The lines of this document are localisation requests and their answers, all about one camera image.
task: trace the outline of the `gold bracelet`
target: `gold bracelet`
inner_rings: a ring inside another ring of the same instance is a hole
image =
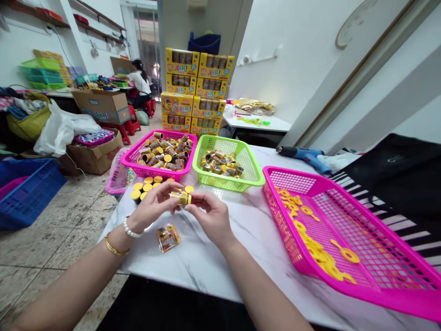
[[[104,237],[104,240],[106,241],[106,246],[107,246],[107,248],[108,248],[113,254],[118,255],[118,256],[122,256],[122,255],[126,255],[128,252],[130,252],[130,248],[129,248],[128,250],[126,250],[125,252],[122,252],[122,253],[118,252],[116,249],[114,249],[112,246],[110,246],[108,238],[109,238],[109,234],[107,234],[107,235]]]

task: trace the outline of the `person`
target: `person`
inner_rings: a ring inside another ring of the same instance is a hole
[[[152,91],[147,83],[147,73],[143,69],[143,65],[140,59],[132,61],[132,70],[130,74],[126,76],[114,75],[115,78],[122,80],[130,80],[135,83],[135,87],[139,91],[139,94],[133,101],[133,108],[140,109],[143,105],[151,99],[150,94]]]
[[[179,183],[165,182],[149,191],[127,219],[130,231],[142,233],[162,213],[179,211],[179,199],[169,198],[168,194],[183,188]],[[222,253],[257,330],[313,331],[308,321],[234,236],[225,203],[212,194],[193,192],[192,204],[185,206],[185,210],[193,214],[207,237]],[[109,246],[105,239],[102,240],[67,269],[25,309],[11,329],[73,329],[112,279],[135,242],[136,239],[126,231],[122,224],[112,230],[107,236]],[[168,315],[167,307],[163,309]],[[114,315],[115,318],[127,318],[125,314]],[[141,322],[148,329],[148,320]]]

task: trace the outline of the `blue glue gun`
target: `blue glue gun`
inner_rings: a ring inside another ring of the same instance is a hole
[[[324,155],[324,152],[321,150],[279,146],[276,148],[276,152],[282,156],[303,160],[313,166],[322,175],[330,174],[332,172],[331,168],[317,159],[317,156]]]

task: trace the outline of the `wooden wall shelf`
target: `wooden wall shelf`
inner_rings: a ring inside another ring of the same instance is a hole
[[[101,32],[100,30],[97,30],[93,27],[91,27],[90,25],[84,24],[83,22],[80,22],[78,20],[75,20],[77,22],[77,25],[83,29],[92,31],[93,33],[96,33],[104,38],[108,38],[110,40],[113,40],[114,42],[116,42],[117,44],[122,44],[123,42],[121,40],[119,40],[118,38],[115,38],[109,34],[105,34],[104,32]]]
[[[34,16],[44,22],[48,22],[50,24],[55,25],[56,27],[60,27],[60,28],[67,28],[70,29],[70,25],[60,21],[56,18],[47,16],[46,14],[44,14],[43,12],[39,11],[38,9],[25,5],[21,2],[18,2],[16,0],[4,0],[2,1],[5,5],[7,5],[8,7],[10,7],[11,9],[15,10],[15,11],[21,11],[24,12],[26,14],[29,14],[31,16]]]
[[[100,17],[104,18],[106,21],[108,21],[110,24],[112,24],[113,26],[117,27],[118,29],[126,31],[126,29],[124,29],[121,25],[117,24],[115,21],[112,21],[106,15],[101,14],[98,10],[96,10],[95,8],[89,6],[85,2],[82,2],[81,0],[75,0],[75,1],[78,2],[79,4],[83,5],[84,7],[89,9],[90,11],[94,12],[98,16],[98,21],[100,21]]]

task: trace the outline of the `pearl bracelet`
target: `pearl bracelet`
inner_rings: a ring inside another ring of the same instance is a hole
[[[144,232],[142,232],[142,233],[140,233],[140,234],[137,234],[136,232],[133,232],[132,230],[129,229],[129,225],[127,225],[127,219],[128,219],[128,218],[129,218],[129,216],[126,216],[126,218],[123,220],[123,227],[124,227],[124,230],[126,231],[126,233],[127,233],[130,237],[133,237],[133,238],[139,238],[139,237],[141,237],[142,234],[143,234]]]

